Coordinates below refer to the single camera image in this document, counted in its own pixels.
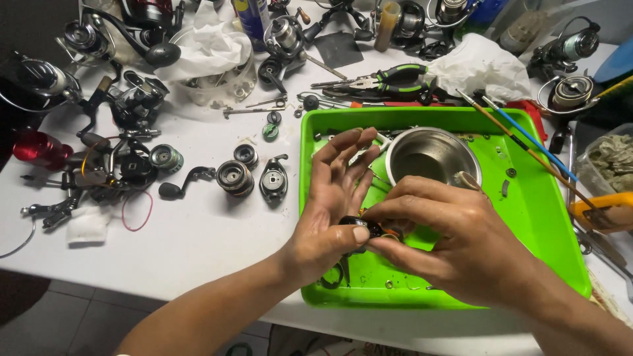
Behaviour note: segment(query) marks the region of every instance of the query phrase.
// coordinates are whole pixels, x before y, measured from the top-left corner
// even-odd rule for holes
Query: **green handled pliers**
[[[374,92],[378,96],[390,96],[392,98],[417,96],[429,89],[429,85],[424,83],[415,86],[397,86],[394,82],[403,82],[409,80],[414,83],[418,79],[418,75],[424,75],[428,71],[428,67],[417,64],[403,64],[395,66],[389,70],[381,71],[359,77],[350,82],[343,80],[342,82],[332,82],[330,87],[326,87],[328,91],[340,92],[346,94],[355,94],[358,92]]]

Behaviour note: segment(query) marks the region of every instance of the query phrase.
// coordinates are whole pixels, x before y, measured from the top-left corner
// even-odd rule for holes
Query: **stainless steel bowl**
[[[416,127],[393,140],[385,162],[392,186],[406,175],[417,175],[457,186],[453,176],[464,171],[481,185],[481,168],[459,137],[435,127]]]

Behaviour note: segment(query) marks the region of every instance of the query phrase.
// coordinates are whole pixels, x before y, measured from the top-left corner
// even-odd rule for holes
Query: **white cloth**
[[[104,242],[108,235],[108,223],[112,219],[112,207],[94,205],[72,210],[66,229],[66,243]]]
[[[194,27],[178,43],[182,51],[176,63],[159,68],[160,80],[184,80],[221,74],[246,63],[251,55],[248,36],[221,22],[212,1],[202,1],[194,16]]]
[[[429,68],[425,80],[437,77],[437,85],[450,95],[460,96],[455,89],[466,94],[485,89],[494,101],[532,99],[525,65],[478,34],[465,35],[449,54],[424,65]]]

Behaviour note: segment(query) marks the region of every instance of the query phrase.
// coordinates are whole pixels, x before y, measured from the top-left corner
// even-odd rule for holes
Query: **spray can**
[[[251,39],[254,52],[265,52],[264,32],[270,26],[268,4],[264,0],[233,0],[244,33]]]

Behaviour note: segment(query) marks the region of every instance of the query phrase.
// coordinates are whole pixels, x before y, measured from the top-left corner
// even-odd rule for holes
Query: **hand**
[[[407,176],[363,218],[405,230],[413,222],[444,236],[432,251],[386,238],[371,239],[367,248],[465,303],[526,308],[552,289],[571,290],[514,236],[478,191]]]
[[[302,286],[319,279],[343,253],[369,238],[366,227],[336,224],[345,215],[358,215],[372,185],[373,173],[367,167],[380,155],[377,145],[352,165],[348,163],[376,135],[373,127],[348,130],[333,137],[312,158],[308,201],[292,237],[279,251],[285,269],[296,273]]]

